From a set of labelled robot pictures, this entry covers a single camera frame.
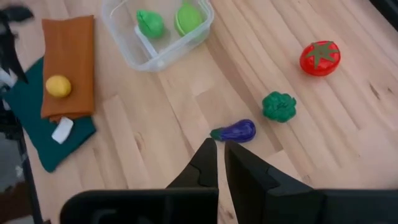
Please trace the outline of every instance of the yellow lemon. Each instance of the yellow lemon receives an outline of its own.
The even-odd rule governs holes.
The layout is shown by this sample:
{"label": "yellow lemon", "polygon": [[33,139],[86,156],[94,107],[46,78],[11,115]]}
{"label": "yellow lemon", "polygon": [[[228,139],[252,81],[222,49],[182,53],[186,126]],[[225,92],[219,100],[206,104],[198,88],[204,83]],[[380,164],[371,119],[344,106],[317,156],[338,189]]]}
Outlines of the yellow lemon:
{"label": "yellow lemon", "polygon": [[62,98],[69,95],[72,86],[67,77],[54,75],[45,82],[45,89],[54,97]]}

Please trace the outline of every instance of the toy food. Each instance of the toy food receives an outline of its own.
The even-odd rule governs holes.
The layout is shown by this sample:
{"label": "toy food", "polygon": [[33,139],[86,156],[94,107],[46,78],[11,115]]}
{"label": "toy food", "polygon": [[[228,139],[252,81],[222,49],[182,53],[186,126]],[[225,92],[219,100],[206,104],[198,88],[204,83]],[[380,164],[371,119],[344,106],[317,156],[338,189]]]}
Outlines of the toy food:
{"label": "toy food", "polygon": [[175,14],[174,26],[180,36],[196,29],[203,23],[203,18],[198,9],[191,4],[185,2]]}
{"label": "toy food", "polygon": [[47,92],[57,98],[63,98],[69,95],[72,90],[70,81],[62,75],[54,75],[45,82]]}
{"label": "toy food", "polygon": [[306,47],[300,57],[301,68],[314,76],[329,75],[340,63],[340,50],[333,41],[319,41]]}
{"label": "toy food", "polygon": [[262,100],[262,114],[273,121],[284,123],[296,115],[295,105],[295,98],[274,91]]}
{"label": "toy food", "polygon": [[214,129],[210,133],[217,141],[233,140],[240,143],[252,140],[255,135],[256,127],[249,119],[243,119],[225,128]]}
{"label": "toy food", "polygon": [[163,18],[156,12],[138,10],[137,21],[140,31],[148,38],[160,38],[165,32]]}

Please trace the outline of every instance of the white eraser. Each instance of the white eraser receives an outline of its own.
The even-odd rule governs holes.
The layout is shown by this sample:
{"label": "white eraser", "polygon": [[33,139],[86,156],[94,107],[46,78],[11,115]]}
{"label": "white eraser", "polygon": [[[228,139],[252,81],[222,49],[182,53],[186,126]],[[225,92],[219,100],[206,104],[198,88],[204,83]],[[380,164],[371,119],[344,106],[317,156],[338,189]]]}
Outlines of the white eraser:
{"label": "white eraser", "polygon": [[55,131],[52,133],[52,139],[56,140],[59,144],[62,144],[67,140],[70,131],[73,127],[73,121],[69,118],[62,117]]}

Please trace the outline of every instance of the green broccoli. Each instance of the green broccoli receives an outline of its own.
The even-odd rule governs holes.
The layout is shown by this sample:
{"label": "green broccoli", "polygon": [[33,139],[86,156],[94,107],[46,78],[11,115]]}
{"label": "green broccoli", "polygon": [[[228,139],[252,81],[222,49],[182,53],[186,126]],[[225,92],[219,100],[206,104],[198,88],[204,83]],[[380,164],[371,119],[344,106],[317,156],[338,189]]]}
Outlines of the green broccoli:
{"label": "green broccoli", "polygon": [[262,100],[262,114],[267,118],[284,123],[296,115],[296,99],[287,93],[272,92]]}

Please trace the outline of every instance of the green toy vegetable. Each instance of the green toy vegetable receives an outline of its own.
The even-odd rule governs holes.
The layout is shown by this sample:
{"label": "green toy vegetable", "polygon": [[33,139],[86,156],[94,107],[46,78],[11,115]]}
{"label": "green toy vegetable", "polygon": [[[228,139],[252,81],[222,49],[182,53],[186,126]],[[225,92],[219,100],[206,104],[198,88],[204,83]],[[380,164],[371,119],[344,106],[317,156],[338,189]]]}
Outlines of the green toy vegetable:
{"label": "green toy vegetable", "polygon": [[185,2],[177,11],[174,18],[174,26],[180,36],[185,36],[187,33],[196,29],[203,23],[203,17],[195,6]]}
{"label": "green toy vegetable", "polygon": [[262,100],[262,114],[267,118],[284,123],[296,115],[296,99],[287,93],[272,92]]}
{"label": "green toy vegetable", "polygon": [[142,34],[148,38],[160,38],[165,32],[163,18],[156,12],[138,10],[137,21]]}

